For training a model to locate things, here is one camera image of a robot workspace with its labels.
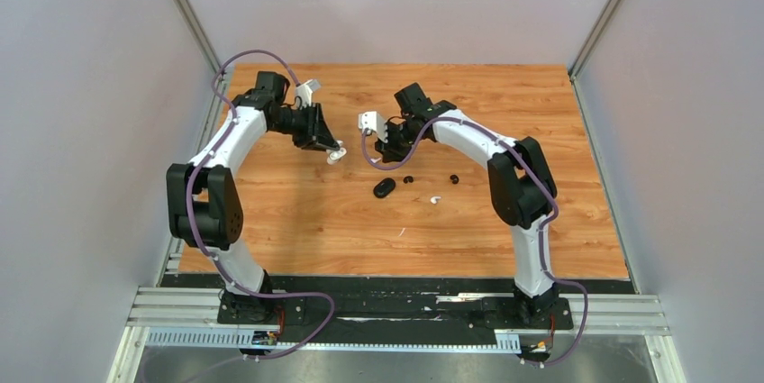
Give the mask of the white earbud charging case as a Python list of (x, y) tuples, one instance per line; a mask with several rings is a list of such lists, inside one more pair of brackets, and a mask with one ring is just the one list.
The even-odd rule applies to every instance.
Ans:
[(336, 149), (330, 149), (326, 151), (326, 162), (329, 165), (335, 165), (347, 154), (347, 149), (344, 147), (343, 141), (337, 141), (338, 147)]

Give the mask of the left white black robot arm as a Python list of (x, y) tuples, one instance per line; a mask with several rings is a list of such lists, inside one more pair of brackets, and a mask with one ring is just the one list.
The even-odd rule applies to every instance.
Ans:
[(269, 275), (241, 239), (244, 214), (235, 177), (255, 143), (267, 132), (290, 136), (300, 150), (323, 152), (329, 164), (347, 153), (312, 101), (314, 80), (296, 87), (287, 103), (289, 79), (260, 71), (254, 87), (229, 101), (221, 128), (190, 161), (172, 164), (166, 173), (168, 226), (173, 237), (200, 250), (218, 269), (224, 287), (219, 320), (240, 317), (269, 322), (277, 306)]

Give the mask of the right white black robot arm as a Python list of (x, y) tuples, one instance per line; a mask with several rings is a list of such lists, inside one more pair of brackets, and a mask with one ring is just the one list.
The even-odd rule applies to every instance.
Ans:
[(526, 326), (541, 324), (559, 297), (548, 244), (550, 222), (559, 213), (557, 188), (541, 145), (532, 137), (516, 140), (490, 131), (453, 103), (434, 103), (417, 83), (398, 91), (395, 100), (399, 119), (359, 114), (362, 136), (377, 138), (377, 169), (403, 166), (423, 140), (447, 145), (484, 168), (491, 204), (514, 246), (514, 300), (502, 311)]

